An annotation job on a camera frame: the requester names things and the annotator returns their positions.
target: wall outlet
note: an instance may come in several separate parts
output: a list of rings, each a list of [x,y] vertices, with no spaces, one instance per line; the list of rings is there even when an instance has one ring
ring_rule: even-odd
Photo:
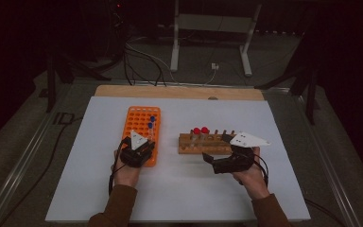
[[[217,63],[212,63],[211,64],[211,68],[214,70],[218,70],[219,69],[219,65]]]

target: table leg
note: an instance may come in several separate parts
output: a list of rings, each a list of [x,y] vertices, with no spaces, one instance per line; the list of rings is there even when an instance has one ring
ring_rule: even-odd
[[[261,4],[258,4],[256,6],[255,13],[254,13],[254,15],[252,17],[252,20],[251,20],[250,29],[249,29],[249,32],[247,33],[246,43],[244,45],[240,45],[241,61],[243,63],[244,75],[246,77],[251,77],[252,76],[249,56],[247,55],[247,52],[249,50],[249,45],[250,45],[252,35],[254,33],[254,30],[255,30],[255,25],[256,25],[256,22],[258,20],[259,12],[261,11],[261,7],[262,7]]]
[[[179,63],[179,0],[175,0],[175,23],[174,23],[174,37],[172,60],[170,61],[170,71],[178,71]]]

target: test tube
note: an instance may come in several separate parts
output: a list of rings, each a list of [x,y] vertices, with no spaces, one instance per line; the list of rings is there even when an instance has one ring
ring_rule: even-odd
[[[205,135],[207,135],[207,134],[209,134],[208,128],[206,128],[205,126],[202,127],[202,129],[201,129],[201,140],[204,140]]]
[[[201,130],[199,128],[194,128],[193,133],[191,134],[191,144],[190,147],[194,146],[194,142],[199,138],[201,134]]]
[[[154,133],[155,133],[155,116],[153,116],[153,115],[152,115],[152,116],[149,118],[149,121],[150,121],[149,123],[151,124],[151,132],[152,132],[152,134],[151,134],[151,135],[152,135],[152,139],[151,139],[151,140],[153,141],[153,140],[154,140],[154,138],[155,138],[155,137],[154,137]]]
[[[148,140],[154,140],[154,129],[152,122],[148,123]]]

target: sleeve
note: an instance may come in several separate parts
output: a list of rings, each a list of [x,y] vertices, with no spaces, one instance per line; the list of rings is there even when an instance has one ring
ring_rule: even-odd
[[[103,213],[96,214],[88,221],[89,227],[128,226],[137,190],[130,186],[115,185]]]
[[[259,227],[291,227],[274,194],[252,201]]]

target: metal stand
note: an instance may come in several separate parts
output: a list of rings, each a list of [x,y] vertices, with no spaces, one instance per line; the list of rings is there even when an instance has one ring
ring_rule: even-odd
[[[256,6],[255,13],[252,18],[196,15],[179,13],[179,0],[175,0],[175,24],[170,70],[172,72],[178,71],[180,50],[179,29],[228,31],[247,33],[247,40],[244,45],[239,47],[239,52],[241,61],[243,63],[244,75],[246,77],[251,77],[252,71],[247,52],[255,30],[259,12],[261,11],[261,7],[262,5],[260,4]]]

